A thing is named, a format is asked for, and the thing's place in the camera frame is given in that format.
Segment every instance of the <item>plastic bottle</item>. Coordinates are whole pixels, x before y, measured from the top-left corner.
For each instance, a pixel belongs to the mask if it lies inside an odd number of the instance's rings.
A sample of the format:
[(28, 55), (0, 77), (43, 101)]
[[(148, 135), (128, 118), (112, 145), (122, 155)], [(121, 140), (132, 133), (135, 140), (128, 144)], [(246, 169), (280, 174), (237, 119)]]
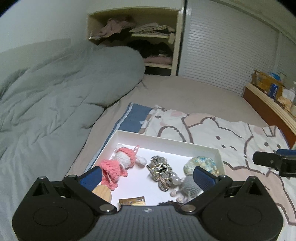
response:
[(295, 93), (296, 93), (296, 81), (294, 81), (293, 82), (294, 83), (294, 85), (290, 88), (290, 91), (291, 92), (293, 92), (293, 94), (294, 94), (294, 96), (292, 95), (292, 93), (291, 93), (291, 98), (290, 98), (290, 100), (293, 102), (294, 101), (294, 99), (295, 99)]

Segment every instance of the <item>pink towel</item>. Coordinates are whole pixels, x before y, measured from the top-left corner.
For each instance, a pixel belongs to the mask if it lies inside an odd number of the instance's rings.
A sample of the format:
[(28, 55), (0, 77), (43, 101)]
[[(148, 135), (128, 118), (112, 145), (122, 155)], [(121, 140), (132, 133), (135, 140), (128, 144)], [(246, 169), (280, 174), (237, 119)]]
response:
[(144, 59), (144, 63), (172, 64), (172, 62), (173, 62), (173, 57), (149, 56)]
[(90, 39), (101, 39), (110, 37), (112, 34), (120, 33), (121, 30), (126, 28), (133, 28), (135, 22), (132, 17), (122, 16), (118, 18), (109, 18), (107, 25), (103, 27), (98, 33), (93, 33)]

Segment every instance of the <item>white box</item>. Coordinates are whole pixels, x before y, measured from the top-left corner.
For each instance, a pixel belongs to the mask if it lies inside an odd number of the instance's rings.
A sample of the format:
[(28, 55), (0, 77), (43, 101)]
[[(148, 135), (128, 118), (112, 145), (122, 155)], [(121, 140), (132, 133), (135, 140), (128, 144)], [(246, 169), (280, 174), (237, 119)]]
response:
[[(98, 166), (102, 160), (111, 159), (115, 154), (114, 151), (117, 144), (122, 144), (131, 149), (139, 145), (140, 149), (137, 155), (146, 158), (147, 164), (150, 163), (150, 159), (155, 155), (165, 157), (173, 171), (180, 178), (185, 177), (183, 167), (186, 162), (196, 156), (211, 158), (216, 163), (219, 173), (225, 174), (218, 149), (119, 130), (111, 136), (93, 167)], [(147, 167), (135, 164), (134, 167), (128, 169), (128, 176), (120, 177), (118, 187), (111, 191), (111, 204), (119, 209), (119, 199), (139, 196), (145, 197), (147, 206), (158, 205), (158, 203), (167, 202), (168, 200), (175, 201), (176, 197), (170, 196), (171, 190), (167, 192), (161, 191), (158, 188), (158, 183), (152, 180)]]

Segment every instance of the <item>crocheted toy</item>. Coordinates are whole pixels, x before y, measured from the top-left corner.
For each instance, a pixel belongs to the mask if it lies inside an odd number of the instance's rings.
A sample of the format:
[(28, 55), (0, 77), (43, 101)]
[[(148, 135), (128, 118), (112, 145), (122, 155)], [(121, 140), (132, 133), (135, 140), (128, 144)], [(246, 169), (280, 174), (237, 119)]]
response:
[(137, 156), (139, 146), (136, 146), (133, 150), (118, 144), (115, 149), (115, 156), (112, 157), (114, 160), (118, 160), (123, 168), (133, 167), (135, 163), (142, 164), (145, 166), (147, 160), (143, 157)]
[(184, 172), (186, 175), (192, 175), (194, 168), (202, 167), (209, 173), (215, 175), (216, 177), (219, 176), (219, 170), (217, 170), (217, 166), (215, 162), (206, 156), (197, 156), (190, 159), (184, 166)]
[(178, 186), (181, 183), (180, 178), (173, 172), (172, 167), (164, 157), (153, 156), (147, 168), (152, 174), (152, 179), (158, 182), (159, 189), (164, 192), (172, 185)]
[(197, 197), (200, 191), (201, 188), (194, 182), (193, 175), (188, 175), (182, 180), (182, 183), (179, 185), (179, 190), (171, 191), (170, 195), (175, 197), (178, 193), (181, 193), (183, 196), (177, 197), (176, 201), (179, 203), (186, 203)]
[(127, 177), (128, 167), (133, 167), (135, 163), (146, 165), (147, 161), (145, 158), (137, 156), (139, 146), (136, 146), (134, 150), (124, 147), (118, 144), (115, 149), (115, 156), (112, 160), (103, 160), (99, 167), (102, 170), (102, 181), (101, 185), (105, 185), (113, 191), (118, 187), (119, 177)]

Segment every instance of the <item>pearl bead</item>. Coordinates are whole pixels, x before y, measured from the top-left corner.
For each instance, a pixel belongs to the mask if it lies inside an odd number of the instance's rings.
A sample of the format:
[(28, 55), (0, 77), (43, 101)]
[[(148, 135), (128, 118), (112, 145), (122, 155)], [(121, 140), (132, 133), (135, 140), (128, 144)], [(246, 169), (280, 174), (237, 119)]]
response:
[(178, 177), (173, 177), (173, 178), (172, 178), (172, 183), (173, 183), (175, 186), (178, 186), (179, 184), (181, 184), (181, 180), (180, 180), (180, 178), (178, 178)]
[(183, 197), (177, 197), (176, 201), (178, 203), (183, 203), (184, 202), (184, 198)]
[(175, 197), (175, 196), (177, 196), (177, 191), (175, 191), (175, 190), (174, 190), (174, 191), (171, 191), (170, 196), (171, 196), (171, 197)]
[(171, 172), (170, 176), (171, 177), (178, 177), (178, 175), (175, 172)]

